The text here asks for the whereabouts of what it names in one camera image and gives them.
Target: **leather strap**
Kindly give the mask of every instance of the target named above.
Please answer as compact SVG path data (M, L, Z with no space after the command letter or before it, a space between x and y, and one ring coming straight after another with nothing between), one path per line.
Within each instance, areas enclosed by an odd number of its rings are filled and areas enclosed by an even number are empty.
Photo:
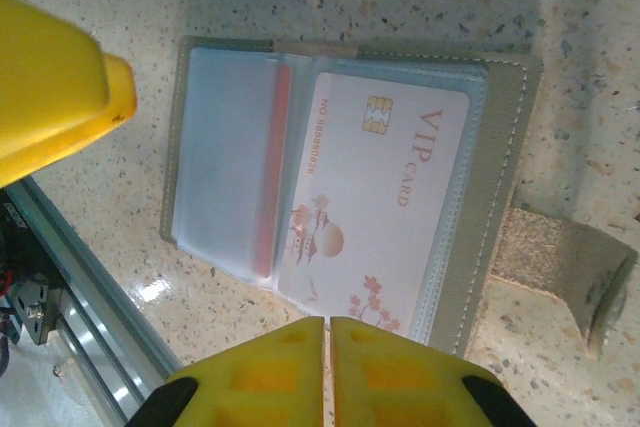
M597 357L638 253L594 227L516 208L501 230L492 276L564 302Z

